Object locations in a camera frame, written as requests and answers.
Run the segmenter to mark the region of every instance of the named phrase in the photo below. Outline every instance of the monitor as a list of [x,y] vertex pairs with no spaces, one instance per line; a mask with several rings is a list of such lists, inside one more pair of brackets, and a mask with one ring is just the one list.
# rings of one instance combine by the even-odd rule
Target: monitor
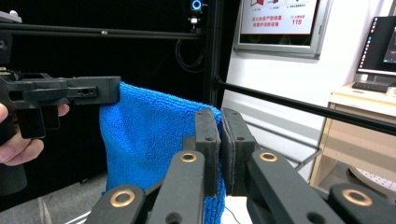
[[373,18],[361,50],[357,74],[396,76],[396,16]]
[[235,50],[318,58],[332,0],[243,0]]

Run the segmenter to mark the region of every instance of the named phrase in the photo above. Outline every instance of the finger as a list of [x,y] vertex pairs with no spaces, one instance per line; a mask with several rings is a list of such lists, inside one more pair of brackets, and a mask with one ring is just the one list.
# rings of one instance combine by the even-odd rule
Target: finger
[[26,147],[24,151],[13,157],[11,160],[5,162],[5,165],[14,166],[34,160],[41,153],[43,148],[43,141],[39,139],[34,139],[30,142],[30,144]]
[[0,104],[0,122],[8,117],[8,110],[5,105]]
[[58,105],[58,115],[59,117],[64,116],[69,112],[70,107],[69,105]]
[[0,163],[6,163],[16,155],[20,154],[29,144],[31,139],[23,139],[21,131],[0,146]]

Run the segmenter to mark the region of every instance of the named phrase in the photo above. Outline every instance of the blue microfiber cloth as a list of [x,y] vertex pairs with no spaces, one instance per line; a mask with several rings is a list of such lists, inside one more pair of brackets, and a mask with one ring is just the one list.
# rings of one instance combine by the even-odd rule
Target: blue microfiber cloth
[[[121,82],[120,101],[100,107],[107,154],[106,190],[121,184],[147,189],[163,179],[173,155],[182,149],[183,137],[195,134],[195,113],[208,107],[219,127],[221,113],[215,107]],[[219,175],[218,197],[205,198],[206,224],[220,224],[224,198]]]

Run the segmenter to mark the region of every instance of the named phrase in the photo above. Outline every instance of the keyboard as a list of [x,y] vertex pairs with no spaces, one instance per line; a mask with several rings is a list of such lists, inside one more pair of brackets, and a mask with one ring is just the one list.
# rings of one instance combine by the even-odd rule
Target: keyboard
[[352,85],[353,89],[359,89],[364,91],[377,91],[377,92],[387,92],[388,86],[378,85],[373,83],[355,82]]

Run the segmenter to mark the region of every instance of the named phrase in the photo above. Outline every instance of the wooden desk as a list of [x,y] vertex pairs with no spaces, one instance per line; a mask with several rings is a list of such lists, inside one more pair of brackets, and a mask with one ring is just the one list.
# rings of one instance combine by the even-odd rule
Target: wooden desk
[[[330,108],[396,124],[396,97],[351,89],[351,85],[332,93]],[[312,187],[320,189],[339,162],[396,182],[396,136],[326,119],[319,148],[322,154],[315,161]]]

